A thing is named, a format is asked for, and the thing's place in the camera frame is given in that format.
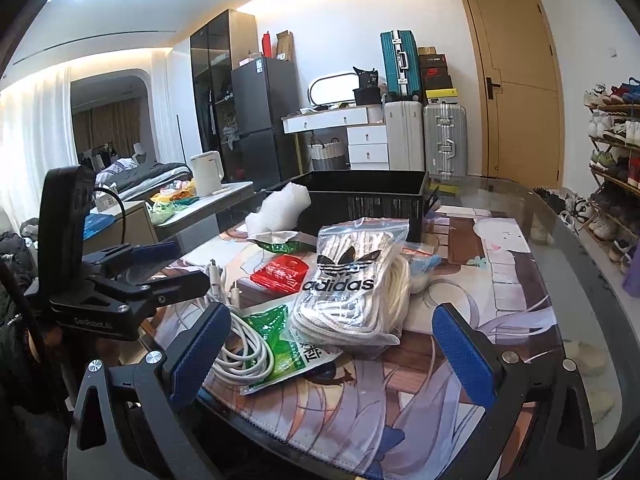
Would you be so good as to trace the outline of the adidas bag with white laces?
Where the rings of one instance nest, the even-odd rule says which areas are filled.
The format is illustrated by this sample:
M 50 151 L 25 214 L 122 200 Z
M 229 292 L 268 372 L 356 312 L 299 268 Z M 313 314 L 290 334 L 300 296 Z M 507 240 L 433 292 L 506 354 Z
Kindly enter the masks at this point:
M 324 226 L 316 263 L 288 311 L 296 342 L 376 356 L 400 344 L 410 269 L 409 221 L 360 218 Z

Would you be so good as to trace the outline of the black bag on desk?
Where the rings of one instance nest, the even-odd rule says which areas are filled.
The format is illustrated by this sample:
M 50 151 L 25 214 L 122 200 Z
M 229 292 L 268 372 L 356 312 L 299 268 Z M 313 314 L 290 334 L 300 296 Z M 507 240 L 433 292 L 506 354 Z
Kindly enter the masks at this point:
M 382 102 L 380 77 L 377 70 L 362 70 L 354 66 L 358 77 L 358 87 L 354 90 L 355 102 L 358 106 L 378 105 Z

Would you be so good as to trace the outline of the white electric kettle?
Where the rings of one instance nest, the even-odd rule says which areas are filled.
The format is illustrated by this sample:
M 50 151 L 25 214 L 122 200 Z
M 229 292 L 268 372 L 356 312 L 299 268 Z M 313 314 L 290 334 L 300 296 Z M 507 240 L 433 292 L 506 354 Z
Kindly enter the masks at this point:
M 190 162 L 198 196 L 206 197 L 222 189 L 224 166 L 217 151 L 192 156 Z

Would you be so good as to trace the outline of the green white granule packet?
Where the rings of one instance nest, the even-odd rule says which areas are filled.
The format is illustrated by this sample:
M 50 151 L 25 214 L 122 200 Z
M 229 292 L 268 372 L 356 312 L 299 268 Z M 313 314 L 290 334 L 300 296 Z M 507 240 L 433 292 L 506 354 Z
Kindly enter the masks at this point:
M 324 364 L 335 361 L 341 350 L 335 347 L 319 347 L 295 339 L 288 330 L 288 312 L 293 300 L 271 301 L 268 304 L 245 309 L 242 319 L 262 336 L 273 354 L 271 373 L 253 385 L 242 386 L 240 393 L 248 396 L 259 390 L 303 375 Z

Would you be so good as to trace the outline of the shoe rack with shoes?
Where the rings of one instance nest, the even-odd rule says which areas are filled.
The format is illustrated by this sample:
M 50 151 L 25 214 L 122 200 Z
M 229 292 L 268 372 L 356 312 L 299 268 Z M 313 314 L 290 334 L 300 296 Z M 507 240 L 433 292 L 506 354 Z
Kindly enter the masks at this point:
M 630 270 L 639 245 L 639 79 L 596 84 L 584 94 L 590 113 L 589 174 L 596 189 L 565 200 L 561 219 L 586 232 L 620 273 Z

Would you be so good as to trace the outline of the white suitcase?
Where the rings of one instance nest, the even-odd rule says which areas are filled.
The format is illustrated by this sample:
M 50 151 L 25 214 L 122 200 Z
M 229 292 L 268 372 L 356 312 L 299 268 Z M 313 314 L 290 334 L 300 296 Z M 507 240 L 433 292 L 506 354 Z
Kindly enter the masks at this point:
M 384 105 L 388 163 L 391 170 L 425 169 L 423 106 L 397 101 Z

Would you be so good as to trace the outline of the teal suitcase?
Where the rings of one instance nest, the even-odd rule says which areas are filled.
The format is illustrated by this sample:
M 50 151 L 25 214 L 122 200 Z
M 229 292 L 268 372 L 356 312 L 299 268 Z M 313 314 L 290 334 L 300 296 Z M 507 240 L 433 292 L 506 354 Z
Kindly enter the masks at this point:
M 418 47 L 411 30 L 394 29 L 380 35 L 387 102 L 423 102 Z

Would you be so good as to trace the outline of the silver suitcase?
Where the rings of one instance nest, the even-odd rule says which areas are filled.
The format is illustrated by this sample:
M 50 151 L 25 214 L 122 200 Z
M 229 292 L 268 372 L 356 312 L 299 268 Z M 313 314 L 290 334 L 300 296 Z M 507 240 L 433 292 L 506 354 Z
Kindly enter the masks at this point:
M 459 104 L 427 104 L 423 109 L 425 165 L 439 180 L 462 179 L 468 174 L 466 111 Z

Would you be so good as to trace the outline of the grey side table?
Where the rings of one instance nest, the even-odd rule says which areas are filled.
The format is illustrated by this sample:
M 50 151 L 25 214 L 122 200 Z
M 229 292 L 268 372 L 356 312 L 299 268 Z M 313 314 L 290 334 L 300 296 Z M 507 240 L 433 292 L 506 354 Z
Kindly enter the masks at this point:
M 252 181 L 227 183 L 222 189 L 199 198 L 176 212 L 165 222 L 154 226 L 160 242 L 175 242 L 182 252 L 190 252 L 220 233 L 217 214 L 254 195 Z

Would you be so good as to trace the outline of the anime printed desk mat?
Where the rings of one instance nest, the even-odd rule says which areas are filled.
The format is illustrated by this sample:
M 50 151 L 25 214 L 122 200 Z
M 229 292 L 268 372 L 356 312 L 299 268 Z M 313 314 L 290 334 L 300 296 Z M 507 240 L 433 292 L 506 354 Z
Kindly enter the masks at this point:
M 171 301 L 156 317 L 167 347 L 208 298 L 238 324 L 196 384 L 198 420 L 218 460 L 242 478 L 276 468 L 234 432 L 314 474 L 340 478 L 491 478 L 518 454 L 541 367 L 562 359 L 555 313 L 512 218 L 443 206 L 411 244 L 408 222 L 331 222 L 293 258 L 296 289 L 256 285 L 288 234 L 221 234 L 163 270 L 202 271 L 208 293 Z

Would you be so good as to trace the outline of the green white torn packet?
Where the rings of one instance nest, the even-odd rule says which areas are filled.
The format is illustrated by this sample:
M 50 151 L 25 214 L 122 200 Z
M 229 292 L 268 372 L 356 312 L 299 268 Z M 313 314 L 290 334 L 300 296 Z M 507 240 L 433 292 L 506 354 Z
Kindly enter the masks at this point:
M 262 250 L 277 255 L 315 252 L 317 237 L 298 231 L 273 231 L 250 236 L 248 240 Z

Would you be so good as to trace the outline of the black glass cabinet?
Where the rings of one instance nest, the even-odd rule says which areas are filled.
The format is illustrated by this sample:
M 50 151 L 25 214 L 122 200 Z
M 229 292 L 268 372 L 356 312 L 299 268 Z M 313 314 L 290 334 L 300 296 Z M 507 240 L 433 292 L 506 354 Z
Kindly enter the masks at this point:
M 258 51 L 256 18 L 225 10 L 190 37 L 195 113 L 203 151 L 219 153 L 226 182 L 245 179 L 232 72 Z

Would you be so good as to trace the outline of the oval mirror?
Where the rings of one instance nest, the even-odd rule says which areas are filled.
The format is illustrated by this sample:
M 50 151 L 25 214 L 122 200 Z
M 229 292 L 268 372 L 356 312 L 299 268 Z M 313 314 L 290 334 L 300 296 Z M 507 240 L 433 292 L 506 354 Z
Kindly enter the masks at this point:
M 354 90 L 358 87 L 359 78 L 354 72 L 329 74 L 311 81 L 307 99 L 314 106 L 350 103 L 355 101 Z

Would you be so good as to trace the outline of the stacked shoe boxes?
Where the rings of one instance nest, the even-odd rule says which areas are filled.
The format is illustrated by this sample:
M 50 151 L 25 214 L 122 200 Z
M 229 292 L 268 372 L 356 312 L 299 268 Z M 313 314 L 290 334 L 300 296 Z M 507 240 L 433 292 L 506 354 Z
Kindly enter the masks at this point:
M 424 102 L 457 103 L 458 90 L 452 83 L 446 55 L 435 47 L 418 47 L 418 57 Z

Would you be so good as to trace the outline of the black storage box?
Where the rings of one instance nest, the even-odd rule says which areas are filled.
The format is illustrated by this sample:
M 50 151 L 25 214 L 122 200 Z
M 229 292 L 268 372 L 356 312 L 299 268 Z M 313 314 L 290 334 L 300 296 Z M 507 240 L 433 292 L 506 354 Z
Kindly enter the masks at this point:
M 322 226 L 360 218 L 409 221 L 407 240 L 417 242 L 430 175 L 418 170 L 326 170 L 292 178 L 309 192 L 311 205 L 298 217 L 296 229 L 316 235 Z

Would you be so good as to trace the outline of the white foam wrap piece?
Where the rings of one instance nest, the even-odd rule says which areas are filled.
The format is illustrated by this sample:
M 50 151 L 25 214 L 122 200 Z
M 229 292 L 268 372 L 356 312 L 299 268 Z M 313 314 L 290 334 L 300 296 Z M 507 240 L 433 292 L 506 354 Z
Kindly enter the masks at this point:
M 292 230 L 310 205 L 308 190 L 303 185 L 290 182 L 282 190 L 269 194 L 260 209 L 245 218 L 247 235 L 254 237 L 267 232 Z

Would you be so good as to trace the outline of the red white plastic bag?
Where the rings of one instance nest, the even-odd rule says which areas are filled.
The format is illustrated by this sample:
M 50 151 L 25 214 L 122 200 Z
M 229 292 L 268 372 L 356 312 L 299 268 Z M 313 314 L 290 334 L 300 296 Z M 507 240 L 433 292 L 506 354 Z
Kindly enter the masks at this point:
M 308 264 L 302 259 L 280 255 L 255 271 L 250 280 L 270 292 L 292 295 L 299 292 L 308 270 Z

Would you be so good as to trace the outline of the wooden door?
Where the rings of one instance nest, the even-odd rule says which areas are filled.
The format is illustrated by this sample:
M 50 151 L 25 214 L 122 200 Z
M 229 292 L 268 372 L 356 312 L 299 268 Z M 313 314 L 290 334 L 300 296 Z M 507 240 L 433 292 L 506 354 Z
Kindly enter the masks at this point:
M 482 174 L 556 188 L 564 167 L 559 62 L 540 0 L 462 0 L 474 49 Z

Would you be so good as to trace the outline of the white desk with drawers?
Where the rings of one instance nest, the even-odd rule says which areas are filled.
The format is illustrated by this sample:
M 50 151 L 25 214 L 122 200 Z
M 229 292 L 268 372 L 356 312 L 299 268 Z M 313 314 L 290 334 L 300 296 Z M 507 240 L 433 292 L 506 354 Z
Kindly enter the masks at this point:
M 283 118 L 282 122 L 287 134 L 343 129 L 346 132 L 349 166 L 356 170 L 390 169 L 386 125 L 381 104 L 298 114 Z

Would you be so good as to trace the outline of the black refrigerator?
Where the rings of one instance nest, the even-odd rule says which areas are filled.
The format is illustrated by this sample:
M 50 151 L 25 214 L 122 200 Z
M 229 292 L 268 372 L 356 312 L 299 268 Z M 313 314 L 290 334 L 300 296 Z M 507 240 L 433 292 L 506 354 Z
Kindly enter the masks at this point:
M 259 191 L 297 176 L 294 136 L 283 127 L 300 107 L 294 63 L 261 56 L 231 76 L 245 177 Z

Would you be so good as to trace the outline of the woven laundry basket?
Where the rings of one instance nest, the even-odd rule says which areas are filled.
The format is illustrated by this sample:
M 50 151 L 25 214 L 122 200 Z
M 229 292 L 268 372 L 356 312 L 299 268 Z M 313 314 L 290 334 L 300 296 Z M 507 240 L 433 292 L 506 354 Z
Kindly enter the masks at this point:
M 345 144 L 333 138 L 329 142 L 313 140 L 309 145 L 311 168 L 314 171 L 342 170 L 347 168 Z

